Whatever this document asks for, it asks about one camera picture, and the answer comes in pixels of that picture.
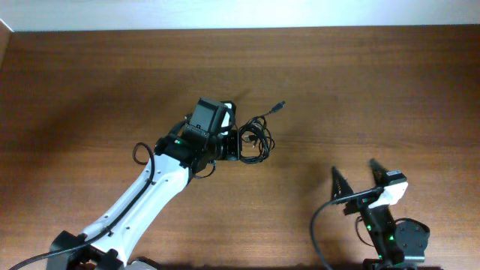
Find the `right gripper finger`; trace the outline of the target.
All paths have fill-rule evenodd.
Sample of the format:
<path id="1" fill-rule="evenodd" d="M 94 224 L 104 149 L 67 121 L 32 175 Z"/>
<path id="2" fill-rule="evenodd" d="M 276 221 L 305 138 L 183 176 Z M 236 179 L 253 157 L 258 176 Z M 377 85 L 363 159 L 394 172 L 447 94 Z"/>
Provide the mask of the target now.
<path id="1" fill-rule="evenodd" d="M 353 198 L 354 192 L 348 181 L 341 175 L 340 171 L 335 166 L 331 168 L 331 174 L 331 200 L 350 201 Z"/>
<path id="2" fill-rule="evenodd" d="M 369 160 L 369 166 L 371 168 L 373 174 L 373 180 L 376 186 L 386 186 L 390 183 L 390 177 L 387 175 L 389 172 L 381 163 L 379 163 L 376 159 L 371 158 Z"/>

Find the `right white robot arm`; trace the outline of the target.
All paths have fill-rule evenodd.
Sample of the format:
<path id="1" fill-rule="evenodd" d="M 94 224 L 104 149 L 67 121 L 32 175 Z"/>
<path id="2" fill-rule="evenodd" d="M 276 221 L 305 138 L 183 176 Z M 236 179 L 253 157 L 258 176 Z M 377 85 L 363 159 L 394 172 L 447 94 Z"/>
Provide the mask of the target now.
<path id="1" fill-rule="evenodd" d="M 359 214 L 376 259 L 365 259 L 363 269 L 417 269 L 425 261 L 430 228 L 408 217 L 394 219 L 389 207 L 398 203 L 408 188 L 407 177 L 400 170 L 389 170 L 378 161 L 369 161 L 375 182 L 369 190 L 354 192 L 336 167 L 331 168 L 334 204 L 344 204 L 345 215 Z"/>

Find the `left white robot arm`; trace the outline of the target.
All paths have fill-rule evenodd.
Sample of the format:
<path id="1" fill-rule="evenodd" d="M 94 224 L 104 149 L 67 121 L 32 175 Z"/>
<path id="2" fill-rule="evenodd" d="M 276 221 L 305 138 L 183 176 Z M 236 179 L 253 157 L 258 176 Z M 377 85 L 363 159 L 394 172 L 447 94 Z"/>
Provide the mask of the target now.
<path id="1" fill-rule="evenodd" d="M 200 98 L 193 113 L 155 147 L 137 180 L 78 236 L 62 232 L 51 244 L 48 269 L 124 269 L 134 247 L 162 208 L 209 163 L 227 159 L 235 122 L 232 101 Z"/>

